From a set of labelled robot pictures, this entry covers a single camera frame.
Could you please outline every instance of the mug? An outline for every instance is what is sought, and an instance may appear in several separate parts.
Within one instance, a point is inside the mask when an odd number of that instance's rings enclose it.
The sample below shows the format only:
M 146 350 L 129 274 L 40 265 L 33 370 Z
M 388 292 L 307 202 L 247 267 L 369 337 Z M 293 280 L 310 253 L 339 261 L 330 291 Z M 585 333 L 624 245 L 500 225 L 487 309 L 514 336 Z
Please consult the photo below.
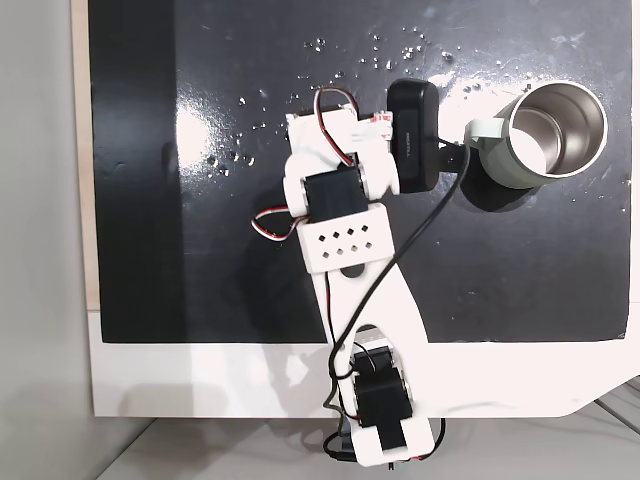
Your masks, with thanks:
M 472 120 L 465 143 L 480 152 L 493 180 L 525 189 L 577 175 L 593 165 L 607 143 L 602 103 L 574 82 L 540 84 L 494 118 Z

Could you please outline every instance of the gray wall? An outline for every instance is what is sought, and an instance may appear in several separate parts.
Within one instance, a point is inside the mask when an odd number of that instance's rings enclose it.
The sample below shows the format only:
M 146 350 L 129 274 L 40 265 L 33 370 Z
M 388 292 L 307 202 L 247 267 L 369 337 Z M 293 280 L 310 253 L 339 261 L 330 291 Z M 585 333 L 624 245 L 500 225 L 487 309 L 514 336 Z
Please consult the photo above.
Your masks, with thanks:
M 147 420 L 92 418 L 69 0 L 0 2 L 0 478 L 96 478 Z

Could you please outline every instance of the mug handle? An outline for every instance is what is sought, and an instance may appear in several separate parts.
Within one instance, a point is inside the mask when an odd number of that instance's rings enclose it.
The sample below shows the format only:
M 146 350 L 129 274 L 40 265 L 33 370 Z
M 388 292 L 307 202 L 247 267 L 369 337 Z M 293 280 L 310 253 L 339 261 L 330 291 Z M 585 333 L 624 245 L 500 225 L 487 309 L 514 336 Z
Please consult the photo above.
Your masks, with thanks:
M 471 120 L 465 129 L 465 138 L 478 143 L 482 138 L 504 138 L 504 118 Z

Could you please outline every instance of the white frame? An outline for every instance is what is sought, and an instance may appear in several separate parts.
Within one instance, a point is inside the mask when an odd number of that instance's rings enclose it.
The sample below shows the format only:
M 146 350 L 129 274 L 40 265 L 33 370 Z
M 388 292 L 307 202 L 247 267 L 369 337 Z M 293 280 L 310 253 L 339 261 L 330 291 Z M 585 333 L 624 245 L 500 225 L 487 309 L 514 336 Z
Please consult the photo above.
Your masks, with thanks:
M 632 5 L 633 65 L 640 52 L 639 15 L 640 9 Z M 633 111 L 639 106 L 638 83 L 634 70 Z M 626 338 L 593 343 L 430 344 L 427 357 L 432 361 L 424 371 L 433 393 L 428 416 L 558 417 L 640 374 L 638 146 L 638 132 L 633 129 Z M 105 344 L 100 313 L 90 311 L 88 322 L 97 416 L 332 415 L 321 406 L 330 387 L 325 344 Z

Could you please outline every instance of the robotic arm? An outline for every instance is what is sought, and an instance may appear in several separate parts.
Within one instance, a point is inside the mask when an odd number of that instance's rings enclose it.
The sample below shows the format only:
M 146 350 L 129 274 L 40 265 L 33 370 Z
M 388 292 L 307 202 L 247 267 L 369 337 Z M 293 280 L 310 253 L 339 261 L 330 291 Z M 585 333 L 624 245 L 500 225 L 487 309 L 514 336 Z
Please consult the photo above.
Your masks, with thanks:
M 407 93 L 412 88 L 414 95 Z M 321 113 L 323 90 L 344 93 L 351 104 Z M 437 156 L 424 161 L 425 150 L 437 153 L 437 139 L 428 138 L 430 129 L 437 133 L 437 91 L 427 82 L 396 82 L 388 106 L 397 108 L 365 120 L 346 92 L 321 91 L 314 115 L 287 116 L 292 154 L 283 186 L 333 346 L 325 406 L 340 413 L 341 425 L 345 417 L 350 423 L 355 453 L 332 456 L 363 466 L 421 459 L 435 446 L 423 408 L 428 340 L 397 260 L 441 211 L 464 171 L 396 253 L 378 200 L 389 190 L 425 191 L 437 183 Z

